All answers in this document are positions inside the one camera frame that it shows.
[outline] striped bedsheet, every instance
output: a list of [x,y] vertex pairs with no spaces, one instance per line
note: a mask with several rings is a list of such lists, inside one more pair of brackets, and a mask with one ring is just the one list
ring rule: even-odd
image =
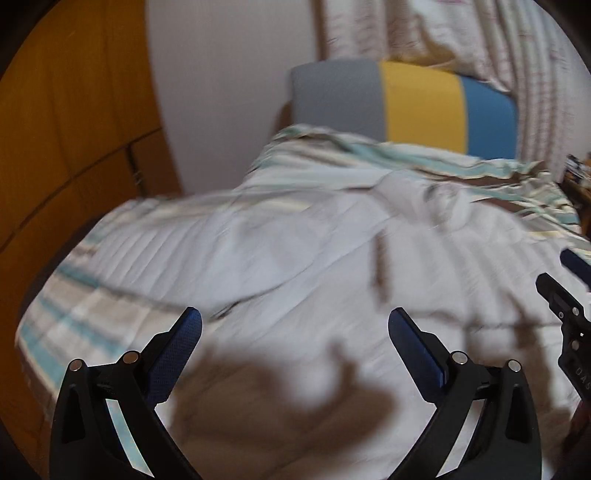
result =
[[[263,150],[237,189],[182,200],[127,202],[106,215],[75,247],[31,303],[16,336],[25,373],[46,415],[53,414],[66,366],[75,356],[84,357],[89,365],[114,362],[129,349],[140,351],[184,310],[185,306],[108,287],[88,273],[88,260],[120,226],[146,219],[206,218],[228,210],[254,209],[265,215],[303,212],[331,192],[372,194],[375,189],[379,196],[376,187],[392,172],[433,185],[461,186],[470,202],[490,203],[510,212],[532,239],[561,239],[591,258],[591,245],[580,234],[575,210],[539,163],[482,161],[295,125]],[[204,338],[217,328],[212,320],[224,318],[231,308],[207,314]],[[116,403],[109,408],[132,464],[145,471]],[[167,403],[159,408],[166,425],[173,406]]]

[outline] metal screw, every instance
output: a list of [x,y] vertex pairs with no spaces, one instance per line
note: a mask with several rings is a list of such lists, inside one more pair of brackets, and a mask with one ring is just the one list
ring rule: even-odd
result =
[[69,368],[73,372],[77,372],[80,368],[82,368],[82,360],[80,360],[79,358],[77,358],[76,360],[72,360],[70,362],[70,367]]
[[511,368],[514,372],[521,371],[521,364],[517,360],[509,360],[507,366]]
[[126,352],[125,355],[123,356],[123,362],[126,364],[134,364],[138,361],[138,358],[139,358],[138,352],[134,352],[134,351]]
[[464,352],[453,352],[452,360],[460,365],[464,365],[468,362],[468,356]]

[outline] white duvet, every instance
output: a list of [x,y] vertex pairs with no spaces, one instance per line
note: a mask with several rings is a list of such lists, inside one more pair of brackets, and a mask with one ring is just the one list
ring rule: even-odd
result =
[[[434,411],[388,337],[388,315],[401,306],[450,351],[523,364],[549,475],[577,397],[556,364],[560,322],[534,283],[548,272],[585,301],[558,260],[572,237],[554,227],[534,235],[464,184],[394,167],[374,168],[373,186],[360,175],[359,189],[354,167],[325,163],[338,186],[304,188],[316,166],[300,160],[289,189],[264,186],[273,167],[257,170],[248,188],[99,224],[92,253],[69,260],[110,291],[202,312],[202,339],[157,410],[197,471],[207,480],[387,478]],[[46,294],[57,288],[50,281]],[[87,298],[77,312],[96,303]],[[133,328],[128,345],[138,348],[162,326]],[[92,357],[75,342],[62,348]],[[476,420],[445,469],[459,463]]]

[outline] blue gripper pad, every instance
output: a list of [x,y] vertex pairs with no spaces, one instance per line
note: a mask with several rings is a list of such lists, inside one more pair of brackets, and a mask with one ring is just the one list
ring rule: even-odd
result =
[[142,351],[147,381],[144,398],[152,408],[168,399],[202,329],[201,314],[188,307],[168,332],[154,336]]
[[568,248],[561,251],[560,263],[583,280],[591,289],[591,265]]
[[390,313],[388,333],[423,399],[443,401],[449,352],[432,333],[422,332],[402,308]]

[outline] blanket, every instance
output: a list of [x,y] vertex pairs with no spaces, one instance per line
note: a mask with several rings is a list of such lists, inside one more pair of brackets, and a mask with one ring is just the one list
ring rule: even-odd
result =
[[[105,216],[31,303],[17,347],[49,415],[69,361],[114,362],[194,306],[202,339],[157,413],[204,478],[379,480],[434,411],[388,337],[401,306],[450,351],[523,364],[549,476],[577,395],[534,282],[548,272],[587,304],[565,247],[591,255],[539,163],[297,125],[233,191]],[[475,406],[445,471],[477,419]]]

